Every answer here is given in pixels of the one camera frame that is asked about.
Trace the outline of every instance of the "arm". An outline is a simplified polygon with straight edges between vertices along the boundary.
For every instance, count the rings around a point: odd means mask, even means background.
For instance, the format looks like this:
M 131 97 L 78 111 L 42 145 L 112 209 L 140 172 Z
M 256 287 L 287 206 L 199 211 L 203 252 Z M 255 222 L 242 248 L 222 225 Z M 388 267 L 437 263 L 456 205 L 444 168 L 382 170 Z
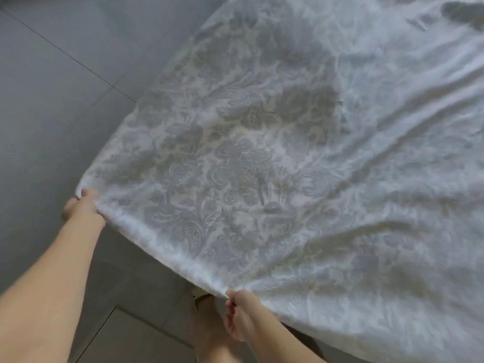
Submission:
M 255 294 L 229 290 L 225 322 L 232 336 L 246 341 L 260 363 L 324 363 L 264 307 Z
M 105 220 L 95 192 L 71 199 L 52 245 L 0 297 L 0 361 L 65 363 L 81 313 L 94 247 Z

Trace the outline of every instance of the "floral pattern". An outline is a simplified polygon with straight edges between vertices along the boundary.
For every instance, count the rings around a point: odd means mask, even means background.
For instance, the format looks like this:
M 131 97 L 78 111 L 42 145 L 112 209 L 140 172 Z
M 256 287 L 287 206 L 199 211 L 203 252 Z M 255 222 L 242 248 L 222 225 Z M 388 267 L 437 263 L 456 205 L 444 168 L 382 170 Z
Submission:
M 482 0 L 227 0 L 83 176 L 132 242 L 374 362 L 484 354 Z

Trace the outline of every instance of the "leg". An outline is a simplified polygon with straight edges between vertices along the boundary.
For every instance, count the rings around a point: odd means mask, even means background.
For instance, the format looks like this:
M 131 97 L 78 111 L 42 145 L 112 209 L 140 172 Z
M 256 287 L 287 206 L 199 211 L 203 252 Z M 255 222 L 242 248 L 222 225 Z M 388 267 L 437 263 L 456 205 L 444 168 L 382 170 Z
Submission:
M 240 363 L 240 343 L 225 330 L 222 318 L 215 308 L 214 296 L 197 303 L 195 315 L 195 354 L 197 363 Z

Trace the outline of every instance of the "forearm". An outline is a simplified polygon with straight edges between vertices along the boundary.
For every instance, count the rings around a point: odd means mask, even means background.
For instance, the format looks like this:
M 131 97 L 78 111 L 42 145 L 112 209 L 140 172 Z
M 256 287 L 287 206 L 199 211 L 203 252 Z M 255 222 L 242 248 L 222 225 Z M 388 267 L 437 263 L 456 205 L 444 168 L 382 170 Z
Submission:
M 247 343 L 260 363 L 322 363 L 324 360 L 303 345 L 267 308 L 252 318 Z
M 37 361 L 67 360 L 103 226 L 97 214 L 73 216 L 42 257 L 2 295 L 0 360 L 26 361 L 38 350 L 42 354 Z

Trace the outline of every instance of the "hand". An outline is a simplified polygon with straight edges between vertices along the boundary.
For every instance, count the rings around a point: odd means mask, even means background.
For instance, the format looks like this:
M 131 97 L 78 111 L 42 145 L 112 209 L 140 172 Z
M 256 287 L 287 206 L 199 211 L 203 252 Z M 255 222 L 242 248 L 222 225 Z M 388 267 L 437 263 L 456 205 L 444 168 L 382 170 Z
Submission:
M 105 224 L 106 221 L 102 215 L 97 212 L 96 204 L 94 202 L 97 195 L 98 192 L 95 189 L 82 189 L 81 199 L 73 197 L 65 204 L 62 212 L 63 220 L 68 221 L 70 218 L 77 215 L 92 214 L 99 216 Z
M 247 290 L 228 290 L 227 315 L 224 322 L 235 340 L 246 341 L 248 334 L 254 330 L 254 322 L 264 312 L 270 313 L 258 297 Z

